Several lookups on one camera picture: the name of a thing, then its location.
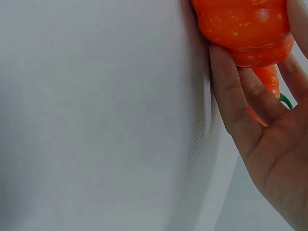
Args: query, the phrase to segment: white fabric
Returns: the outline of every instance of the white fabric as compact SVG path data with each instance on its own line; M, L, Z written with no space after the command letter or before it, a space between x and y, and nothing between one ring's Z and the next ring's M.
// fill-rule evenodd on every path
M0 2L1 231L214 227L236 155L187 3Z

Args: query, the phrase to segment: hand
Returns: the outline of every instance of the hand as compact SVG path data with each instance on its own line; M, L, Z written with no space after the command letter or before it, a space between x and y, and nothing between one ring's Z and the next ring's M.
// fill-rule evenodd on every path
M291 31L308 58L308 10L287 0ZM308 230L308 76L294 56L279 70L298 105L288 110L266 91L251 69L238 68L220 47L211 47L213 91L226 130L256 187L296 230ZM254 120L250 106L267 123Z

